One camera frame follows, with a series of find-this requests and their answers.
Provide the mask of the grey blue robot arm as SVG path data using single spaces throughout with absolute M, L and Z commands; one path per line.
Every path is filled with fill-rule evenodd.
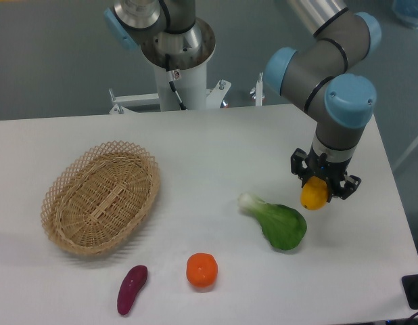
M 380 43 L 379 22 L 353 13 L 343 1 L 292 1 L 315 38 L 305 52 L 279 49 L 261 81 L 312 118 L 317 128 L 308 152 L 296 150 L 291 170 L 302 182 L 301 201 L 346 199 L 361 179 L 347 167 L 370 121 L 377 94 L 350 69 Z M 212 28 L 195 13 L 194 1 L 116 1 L 104 12 L 111 33 L 126 49 L 140 48 L 153 66 L 160 107 L 218 108 L 206 87 L 206 65 L 215 50 Z

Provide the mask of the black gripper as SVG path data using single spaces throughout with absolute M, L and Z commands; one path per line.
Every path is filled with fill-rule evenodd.
M 351 159 L 342 162 L 329 162 L 318 156 L 314 151 L 309 154 L 297 148 L 290 158 L 291 172 L 297 175 L 303 188 L 312 177 L 326 180 L 328 189 L 327 202 L 332 198 L 347 199 L 355 193 L 361 184 L 361 178 L 348 175 L 346 170 Z

